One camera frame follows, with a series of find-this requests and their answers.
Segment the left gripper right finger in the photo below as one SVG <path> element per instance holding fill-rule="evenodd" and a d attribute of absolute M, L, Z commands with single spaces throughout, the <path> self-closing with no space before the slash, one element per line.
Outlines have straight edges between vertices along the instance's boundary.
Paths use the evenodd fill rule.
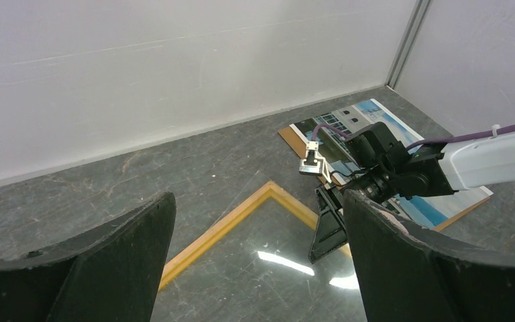
<path fill-rule="evenodd" d="M 515 321 L 515 255 L 391 213 L 357 191 L 343 218 L 368 321 Z"/>

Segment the clear acrylic sheet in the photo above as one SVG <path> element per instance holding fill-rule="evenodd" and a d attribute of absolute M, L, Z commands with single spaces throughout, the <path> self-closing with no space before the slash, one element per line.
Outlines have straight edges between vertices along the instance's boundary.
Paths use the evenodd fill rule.
<path fill-rule="evenodd" d="M 184 199 L 169 262 L 271 180 L 256 172 L 227 195 L 223 210 Z M 152 321 L 365 321 L 351 254 L 342 247 L 308 259 L 314 229 L 269 198 L 157 293 Z"/>

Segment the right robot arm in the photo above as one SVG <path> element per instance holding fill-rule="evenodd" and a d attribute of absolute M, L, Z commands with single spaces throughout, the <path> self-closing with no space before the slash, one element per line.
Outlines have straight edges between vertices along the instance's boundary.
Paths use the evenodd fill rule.
<path fill-rule="evenodd" d="M 385 123 L 377 122 L 345 136 L 344 143 L 359 166 L 345 184 L 333 182 L 316 141 L 307 143 L 300 161 L 301 174 L 325 179 L 315 191 L 319 218 L 308 254 L 313 263 L 347 243 L 345 191 L 358 191 L 381 204 L 397 196 L 447 196 L 515 181 L 515 124 L 405 146 Z"/>

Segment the wooden picture frame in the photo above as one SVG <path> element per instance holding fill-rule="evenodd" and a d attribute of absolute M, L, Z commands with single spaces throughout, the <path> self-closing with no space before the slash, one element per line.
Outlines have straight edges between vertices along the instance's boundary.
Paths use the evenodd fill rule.
<path fill-rule="evenodd" d="M 269 198 L 273 198 L 311 229 L 317 226 L 319 216 L 315 212 L 275 182 L 269 181 L 167 262 L 164 266 L 158 289 L 162 290 Z"/>

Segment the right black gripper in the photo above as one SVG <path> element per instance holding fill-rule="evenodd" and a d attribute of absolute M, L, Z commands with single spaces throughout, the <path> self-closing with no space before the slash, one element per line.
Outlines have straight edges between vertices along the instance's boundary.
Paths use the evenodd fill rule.
<path fill-rule="evenodd" d="M 360 185 L 361 177 L 353 178 L 344 185 L 336 182 L 320 184 L 314 194 L 319 206 L 318 221 L 308 253 L 311 264 L 338 250 L 347 243 L 343 215 L 343 196 L 346 191 L 355 191 L 364 196 Z"/>

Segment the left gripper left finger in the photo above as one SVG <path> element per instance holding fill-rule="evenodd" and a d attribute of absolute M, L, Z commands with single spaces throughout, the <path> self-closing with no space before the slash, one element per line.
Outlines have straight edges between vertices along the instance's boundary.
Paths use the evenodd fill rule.
<path fill-rule="evenodd" d="M 58 244 L 0 260 L 0 321 L 149 321 L 176 200 L 162 193 Z"/>

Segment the building and sky photo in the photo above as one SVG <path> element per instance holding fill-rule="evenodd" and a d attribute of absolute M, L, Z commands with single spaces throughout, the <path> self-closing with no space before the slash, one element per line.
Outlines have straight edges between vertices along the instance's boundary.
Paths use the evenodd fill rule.
<path fill-rule="evenodd" d="M 420 134 L 375 99 L 362 101 L 291 125 L 298 131 L 297 133 L 302 134 L 306 138 L 306 144 L 311 139 L 314 128 L 320 123 L 327 123 L 347 135 L 351 135 L 353 132 L 379 121 L 386 124 L 394 136 L 405 146 L 423 139 Z M 319 143 L 320 155 L 327 160 L 329 171 L 334 172 L 332 181 L 337 184 L 345 184 L 349 180 L 349 175 L 353 171 L 359 170 L 359 166 L 347 151 L 341 136 L 330 129 L 322 128 L 316 136 L 316 141 Z M 384 203 L 384 207 L 392 212 L 405 215 L 392 210 L 391 204 L 394 198 L 398 197 L 391 198 L 388 202 Z"/>

